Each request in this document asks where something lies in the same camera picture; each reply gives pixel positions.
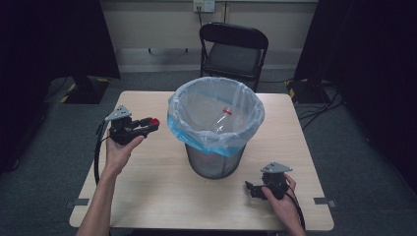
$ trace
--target plastic bag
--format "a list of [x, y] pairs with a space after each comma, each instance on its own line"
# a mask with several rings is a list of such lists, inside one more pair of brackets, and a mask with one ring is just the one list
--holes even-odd
[[[242, 83], [225, 78], [195, 79], [168, 100], [168, 127], [185, 144], [204, 153], [232, 156], [258, 131], [265, 111], [255, 93]], [[216, 134], [212, 124], [225, 107], [233, 110], [230, 132]]]

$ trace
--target finger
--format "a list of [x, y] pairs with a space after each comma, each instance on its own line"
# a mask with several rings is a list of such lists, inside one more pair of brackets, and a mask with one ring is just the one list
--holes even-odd
[[287, 179], [287, 181], [288, 181], [289, 187], [290, 187], [293, 191], [295, 191], [295, 186], [297, 185], [297, 183], [295, 182], [295, 180], [293, 180], [293, 179], [291, 178], [291, 176], [287, 175], [286, 173], [284, 173], [284, 176], [285, 176], [285, 178], [286, 178], [286, 179]]
[[105, 140], [105, 144], [108, 148], [116, 146], [116, 143], [110, 137]]
[[143, 136], [137, 136], [134, 139], [132, 139], [128, 144], [126, 144], [126, 149], [128, 151], [132, 151], [135, 147], [137, 147], [143, 140], [145, 139], [145, 137]]
[[106, 144], [109, 145], [111, 143], [113, 143], [113, 145], [115, 144], [115, 142], [113, 141], [113, 139], [110, 138], [110, 130], [107, 130], [107, 137], [106, 137]]
[[278, 201], [278, 199], [273, 195], [272, 191], [268, 187], [262, 187], [261, 190], [271, 204], [272, 202]]

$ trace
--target left hand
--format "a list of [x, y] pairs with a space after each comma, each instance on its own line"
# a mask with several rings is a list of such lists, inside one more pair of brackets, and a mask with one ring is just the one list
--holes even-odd
[[108, 138], [106, 140], [107, 155], [104, 169], [114, 173], [116, 176], [119, 175], [128, 163], [132, 150], [144, 139], [145, 137], [138, 136], [125, 146], [121, 146], [115, 143], [111, 138]]

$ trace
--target chair backrest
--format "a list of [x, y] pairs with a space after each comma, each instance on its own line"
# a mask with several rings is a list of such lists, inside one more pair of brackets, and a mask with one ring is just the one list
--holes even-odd
[[268, 38], [259, 30], [225, 23], [208, 23], [200, 28], [200, 40], [240, 47], [268, 49]]

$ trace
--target black curtain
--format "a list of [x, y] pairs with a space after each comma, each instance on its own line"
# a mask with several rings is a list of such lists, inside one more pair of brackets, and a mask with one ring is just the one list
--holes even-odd
[[30, 120], [51, 80], [119, 78], [98, 0], [0, 4], [0, 173], [16, 160]]
[[295, 77], [336, 82], [371, 144], [415, 192], [416, 75], [416, 1], [319, 1]]

